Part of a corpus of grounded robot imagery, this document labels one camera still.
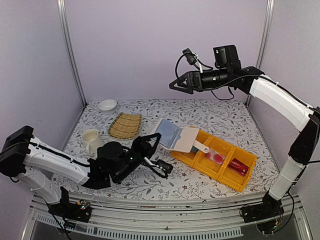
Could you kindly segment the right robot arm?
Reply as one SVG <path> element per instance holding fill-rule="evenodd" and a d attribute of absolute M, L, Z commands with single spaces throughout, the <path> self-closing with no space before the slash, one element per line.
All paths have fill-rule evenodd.
<path fill-rule="evenodd" d="M 259 99 L 285 117 L 299 132 L 288 152 L 288 159 L 279 176 L 265 194 L 266 201 L 259 206 L 262 218 L 269 218 L 278 210 L 278 201 L 298 181 L 311 158 L 320 138 L 320 109 L 303 102 L 263 71 L 248 66 L 243 68 L 235 45 L 213 48 L 214 66 L 203 64 L 190 49 L 182 57 L 196 70 L 177 75 L 170 89 L 193 94 L 232 87 Z"/>

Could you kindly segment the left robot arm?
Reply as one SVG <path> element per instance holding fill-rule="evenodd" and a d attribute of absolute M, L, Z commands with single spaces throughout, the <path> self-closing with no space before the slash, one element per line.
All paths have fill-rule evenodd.
<path fill-rule="evenodd" d="M 45 144 L 33 135 L 33 131 L 26 125 L 6 138 L 0 152 L 0 172 L 29 185 L 31 191 L 54 205 L 63 217 L 74 213 L 74 205 L 62 198 L 63 191 L 53 187 L 41 170 L 61 175 L 93 190 L 109 188 L 111 183 L 120 184 L 141 165 L 162 178 L 168 176 L 163 161 L 150 159 L 161 139 L 159 133 L 139 136 L 131 147 L 110 141 L 98 147 L 95 159 L 85 159 Z"/>

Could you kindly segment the teal VIP card stack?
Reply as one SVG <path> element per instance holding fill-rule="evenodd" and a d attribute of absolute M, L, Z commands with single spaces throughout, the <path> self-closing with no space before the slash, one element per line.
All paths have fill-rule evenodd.
<path fill-rule="evenodd" d="M 199 149 L 193 146 L 191 148 L 191 151 L 196 154 L 199 151 Z"/>

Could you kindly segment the pink circle card stack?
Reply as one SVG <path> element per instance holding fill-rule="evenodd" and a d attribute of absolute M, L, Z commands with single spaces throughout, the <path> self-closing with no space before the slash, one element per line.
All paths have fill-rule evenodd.
<path fill-rule="evenodd" d="M 210 149 L 208 153 L 205 154 L 205 158 L 213 161 L 218 165 L 222 165 L 225 161 L 225 156 L 218 153 L 217 151 Z"/>

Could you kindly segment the red card stack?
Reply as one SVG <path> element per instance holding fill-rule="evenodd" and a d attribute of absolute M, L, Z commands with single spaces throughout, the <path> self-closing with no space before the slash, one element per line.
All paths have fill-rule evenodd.
<path fill-rule="evenodd" d="M 233 158 L 228 164 L 228 168 L 236 172 L 238 175 L 244 177 L 249 170 L 249 167 L 237 158 Z"/>

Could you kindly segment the woven bamboo tray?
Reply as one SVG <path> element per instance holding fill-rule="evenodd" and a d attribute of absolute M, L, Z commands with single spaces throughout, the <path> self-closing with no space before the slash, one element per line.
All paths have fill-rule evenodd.
<path fill-rule="evenodd" d="M 109 126 L 108 135 L 117 140 L 132 140 L 141 129 L 142 115 L 121 112 Z"/>

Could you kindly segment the small white bowl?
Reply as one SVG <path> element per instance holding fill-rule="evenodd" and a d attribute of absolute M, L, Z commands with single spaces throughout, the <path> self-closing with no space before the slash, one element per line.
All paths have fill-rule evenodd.
<path fill-rule="evenodd" d="M 114 99 L 106 99 L 98 104 L 98 109 L 102 114 L 112 114 L 117 108 L 117 102 Z"/>

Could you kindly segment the white ceramic mug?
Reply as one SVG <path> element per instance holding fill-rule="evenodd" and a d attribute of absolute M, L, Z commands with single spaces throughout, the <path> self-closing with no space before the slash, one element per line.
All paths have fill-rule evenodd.
<path fill-rule="evenodd" d="M 104 145 L 100 138 L 99 132 L 96 129 L 88 129 L 81 136 L 84 144 L 85 152 L 89 157 L 92 157 L 98 152 L 98 148 Z"/>

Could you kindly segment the front aluminium rail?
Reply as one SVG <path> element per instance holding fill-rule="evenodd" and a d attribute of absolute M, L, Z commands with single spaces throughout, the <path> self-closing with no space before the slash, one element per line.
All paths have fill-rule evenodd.
<path fill-rule="evenodd" d="M 245 222 L 240 210 L 260 204 L 263 194 L 196 200 L 136 200 L 70 193 L 89 201 L 87 223 L 75 222 L 64 235 L 61 217 L 52 217 L 35 196 L 22 232 L 24 240 L 314 240 L 297 194 L 282 199 L 284 214 L 277 232 L 261 233 L 273 218 Z"/>

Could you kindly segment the right aluminium frame post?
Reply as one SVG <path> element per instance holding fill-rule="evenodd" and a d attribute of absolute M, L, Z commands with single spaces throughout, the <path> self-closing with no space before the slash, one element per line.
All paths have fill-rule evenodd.
<path fill-rule="evenodd" d="M 255 67 L 258 69 L 261 69 L 263 64 L 267 43 L 268 43 L 268 38 L 270 35 L 271 26 L 272 26 L 274 6 L 275 6 L 274 0 L 267 0 L 263 28 L 262 28 L 262 36 L 261 36 L 261 41 L 258 49 L 256 63 L 255 63 Z"/>

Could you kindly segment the aluminium frame post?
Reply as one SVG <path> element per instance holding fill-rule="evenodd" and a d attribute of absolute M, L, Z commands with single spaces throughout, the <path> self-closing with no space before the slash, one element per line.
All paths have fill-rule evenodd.
<path fill-rule="evenodd" d="M 59 19 L 61 24 L 62 35 L 64 38 L 66 52 L 67 52 L 69 64 L 71 67 L 71 73 L 73 75 L 75 87 L 76 87 L 80 102 L 83 107 L 86 107 L 88 103 L 85 96 L 83 85 L 81 83 L 77 62 L 76 62 L 76 58 L 75 58 L 75 54 L 72 46 L 72 40 L 71 40 L 70 29 L 69 29 L 68 18 L 67 18 L 66 4 L 64 0 L 57 0 L 56 2 L 57 2 L 57 9 L 58 9 Z"/>
<path fill-rule="evenodd" d="M 274 6 L 275 6 L 274 0 L 267 0 L 263 28 L 262 28 L 262 36 L 261 36 L 261 41 L 258 49 L 256 63 L 255 63 L 255 67 L 258 69 L 261 69 L 263 64 L 267 43 L 268 43 L 268 38 L 270 35 L 271 26 L 272 26 Z"/>

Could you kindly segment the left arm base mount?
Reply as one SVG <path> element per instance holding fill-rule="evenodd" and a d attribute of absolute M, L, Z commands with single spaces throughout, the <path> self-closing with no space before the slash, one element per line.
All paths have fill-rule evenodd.
<path fill-rule="evenodd" d="M 63 219 L 88 223 L 92 213 L 91 203 L 83 199 L 78 200 L 76 203 L 70 202 L 69 192 L 62 186 L 60 190 L 61 198 L 59 202 L 57 204 L 49 204 L 48 212 Z"/>

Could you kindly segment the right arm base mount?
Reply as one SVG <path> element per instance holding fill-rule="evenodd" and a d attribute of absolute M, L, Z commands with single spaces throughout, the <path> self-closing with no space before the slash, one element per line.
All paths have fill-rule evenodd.
<path fill-rule="evenodd" d="M 282 201 L 273 199 L 269 195 L 269 191 L 267 191 L 263 196 L 262 203 L 254 205 L 243 205 L 239 209 L 239 215 L 243 218 L 243 221 L 245 223 L 252 223 L 256 221 L 266 220 L 268 218 L 274 218 L 274 220 L 256 224 L 256 228 L 261 234 L 265 236 L 274 235 L 288 225 L 294 213 L 294 197 L 289 190 L 285 194 L 290 197 L 292 202 L 291 212 L 285 223 L 282 222 L 282 218 L 284 217 L 285 213 Z"/>

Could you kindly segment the left aluminium frame post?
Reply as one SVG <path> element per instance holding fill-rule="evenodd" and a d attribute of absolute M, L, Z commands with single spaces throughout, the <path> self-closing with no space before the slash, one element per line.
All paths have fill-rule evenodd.
<path fill-rule="evenodd" d="M 57 2 L 57 9 L 58 9 L 59 19 L 61 24 L 62 35 L 64 38 L 66 52 L 67 52 L 69 64 L 71 67 L 71 73 L 73 75 L 75 87 L 76 87 L 80 102 L 83 107 L 86 107 L 88 103 L 85 96 L 83 85 L 81 83 L 77 62 L 76 62 L 76 58 L 75 58 L 75 54 L 72 46 L 72 40 L 71 40 L 70 29 L 69 29 L 68 18 L 67 18 L 66 4 L 64 0 L 57 0 L 56 2 Z"/>

